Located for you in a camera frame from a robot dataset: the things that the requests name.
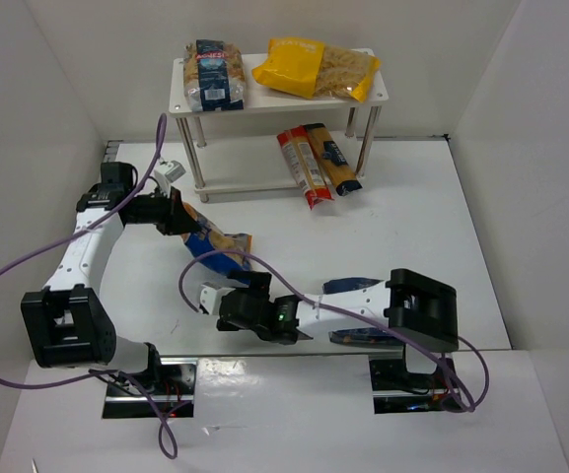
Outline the orange blue orecchiette bag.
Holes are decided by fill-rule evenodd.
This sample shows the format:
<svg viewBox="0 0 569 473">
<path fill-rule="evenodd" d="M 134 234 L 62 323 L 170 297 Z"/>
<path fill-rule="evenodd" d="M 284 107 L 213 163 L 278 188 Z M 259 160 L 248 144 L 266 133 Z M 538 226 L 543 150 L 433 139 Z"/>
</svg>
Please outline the orange blue orecchiette bag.
<svg viewBox="0 0 569 473">
<path fill-rule="evenodd" d="M 193 257 L 209 251 L 222 249 L 250 253 L 252 235 L 245 233 L 225 234 L 211 220 L 196 211 L 189 204 L 184 204 L 183 207 L 199 225 L 197 232 L 181 236 L 184 245 Z M 250 260 L 236 253 L 217 253 L 204 258 L 200 263 L 222 276 L 228 276 L 231 271 L 252 270 Z"/>
</svg>

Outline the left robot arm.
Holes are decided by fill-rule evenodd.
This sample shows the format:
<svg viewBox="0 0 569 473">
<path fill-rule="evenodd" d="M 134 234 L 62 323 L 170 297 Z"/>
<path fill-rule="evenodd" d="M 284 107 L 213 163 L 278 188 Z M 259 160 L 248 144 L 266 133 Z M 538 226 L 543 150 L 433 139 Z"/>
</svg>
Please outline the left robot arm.
<svg viewBox="0 0 569 473">
<path fill-rule="evenodd" d="M 162 381 L 161 357 L 151 343 L 117 335 L 99 292 L 114 245 L 129 224 L 153 225 L 164 236 L 199 231 L 173 184 L 185 170 L 177 161 L 154 167 L 155 190 L 134 195 L 134 166 L 104 163 L 101 179 L 76 205 L 77 238 L 43 288 L 24 294 L 21 312 L 42 368 L 119 370 L 150 388 Z"/>
</svg>

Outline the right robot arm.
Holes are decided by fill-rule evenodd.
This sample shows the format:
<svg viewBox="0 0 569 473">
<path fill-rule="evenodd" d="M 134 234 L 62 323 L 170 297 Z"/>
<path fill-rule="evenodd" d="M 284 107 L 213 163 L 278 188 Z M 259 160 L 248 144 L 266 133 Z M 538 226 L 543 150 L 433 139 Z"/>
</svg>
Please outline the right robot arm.
<svg viewBox="0 0 569 473">
<path fill-rule="evenodd" d="M 459 348 L 457 292 L 408 269 L 394 269 L 388 280 L 341 278 L 324 284 L 321 294 L 272 298 L 271 274 L 233 271 L 237 287 L 205 283 L 198 308 L 216 317 L 220 331 L 248 330 L 260 340 L 294 345 L 329 341 L 374 348 L 402 346 L 410 372 L 432 374 L 437 357 Z"/>
</svg>

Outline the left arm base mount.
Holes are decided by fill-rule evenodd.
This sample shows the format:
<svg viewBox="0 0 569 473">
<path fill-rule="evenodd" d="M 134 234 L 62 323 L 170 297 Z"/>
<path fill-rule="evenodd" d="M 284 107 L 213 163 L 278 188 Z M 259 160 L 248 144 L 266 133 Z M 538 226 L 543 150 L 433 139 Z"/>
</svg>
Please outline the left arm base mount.
<svg viewBox="0 0 569 473">
<path fill-rule="evenodd" d="M 133 377 L 145 388 L 157 408 L 173 418 L 191 418 L 197 375 L 195 358 L 163 357 L 158 377 L 145 373 Z M 106 420 L 155 418 L 146 396 L 124 377 L 112 376 L 106 381 L 102 418 Z"/>
</svg>

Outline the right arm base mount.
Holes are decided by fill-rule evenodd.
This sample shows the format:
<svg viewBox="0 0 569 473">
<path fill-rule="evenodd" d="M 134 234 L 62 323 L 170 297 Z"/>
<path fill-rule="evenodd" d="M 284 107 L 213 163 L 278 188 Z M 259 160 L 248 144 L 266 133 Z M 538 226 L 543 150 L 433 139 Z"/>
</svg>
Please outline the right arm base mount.
<svg viewBox="0 0 569 473">
<path fill-rule="evenodd" d="M 447 382 L 440 368 L 433 373 L 412 373 L 403 360 L 371 358 L 369 370 L 377 415 L 461 410 L 453 396 L 461 397 L 458 385 Z"/>
</svg>

